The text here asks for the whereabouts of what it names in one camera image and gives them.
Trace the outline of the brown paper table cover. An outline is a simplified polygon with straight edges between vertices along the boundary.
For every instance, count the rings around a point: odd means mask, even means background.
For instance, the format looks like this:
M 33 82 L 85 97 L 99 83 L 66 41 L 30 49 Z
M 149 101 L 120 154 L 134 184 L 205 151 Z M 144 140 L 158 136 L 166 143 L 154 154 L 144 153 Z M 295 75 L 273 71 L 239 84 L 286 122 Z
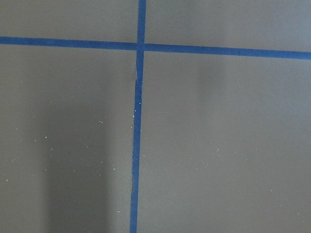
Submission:
M 308 0 L 3 0 L 3 233 L 308 233 Z

